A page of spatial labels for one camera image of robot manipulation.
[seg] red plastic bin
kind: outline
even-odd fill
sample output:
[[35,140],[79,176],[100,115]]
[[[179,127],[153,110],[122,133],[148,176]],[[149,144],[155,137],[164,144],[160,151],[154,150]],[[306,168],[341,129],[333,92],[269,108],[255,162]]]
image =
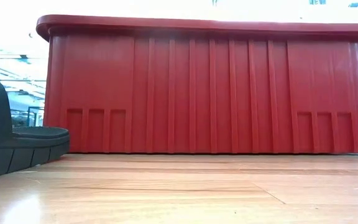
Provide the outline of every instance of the red plastic bin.
[[49,15],[71,152],[358,152],[358,24]]

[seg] wooden floor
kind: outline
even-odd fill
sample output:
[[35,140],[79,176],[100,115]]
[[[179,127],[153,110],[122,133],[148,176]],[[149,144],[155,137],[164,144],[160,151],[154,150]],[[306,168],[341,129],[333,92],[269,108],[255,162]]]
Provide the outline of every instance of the wooden floor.
[[81,155],[0,177],[0,223],[358,223],[358,155]]

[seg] storage container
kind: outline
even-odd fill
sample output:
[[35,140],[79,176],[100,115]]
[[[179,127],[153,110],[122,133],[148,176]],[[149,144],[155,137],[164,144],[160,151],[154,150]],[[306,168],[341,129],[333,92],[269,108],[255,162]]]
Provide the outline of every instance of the storage container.
[[358,24],[49,15],[71,152],[358,152]]

